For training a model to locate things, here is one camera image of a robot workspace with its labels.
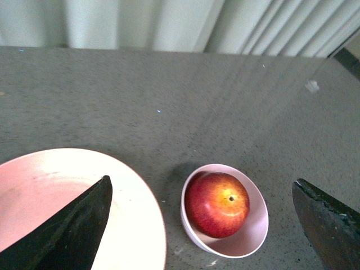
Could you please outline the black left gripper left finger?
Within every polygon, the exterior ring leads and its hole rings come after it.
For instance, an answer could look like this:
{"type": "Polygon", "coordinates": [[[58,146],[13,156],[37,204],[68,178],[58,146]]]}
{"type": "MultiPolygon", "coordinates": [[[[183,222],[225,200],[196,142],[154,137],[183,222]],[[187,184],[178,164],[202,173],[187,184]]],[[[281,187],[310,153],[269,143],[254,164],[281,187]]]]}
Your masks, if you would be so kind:
{"type": "Polygon", "coordinates": [[[108,175],[1,252],[1,269],[91,269],[110,214],[108,175]]]}

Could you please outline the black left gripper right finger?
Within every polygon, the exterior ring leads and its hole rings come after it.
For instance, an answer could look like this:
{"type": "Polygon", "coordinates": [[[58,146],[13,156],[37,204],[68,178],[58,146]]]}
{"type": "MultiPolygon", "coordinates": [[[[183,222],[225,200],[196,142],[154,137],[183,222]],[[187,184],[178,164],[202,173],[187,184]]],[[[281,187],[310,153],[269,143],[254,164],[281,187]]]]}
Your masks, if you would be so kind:
{"type": "Polygon", "coordinates": [[[359,212],[299,178],[292,184],[299,222],[326,269],[359,269],[359,212]]]}

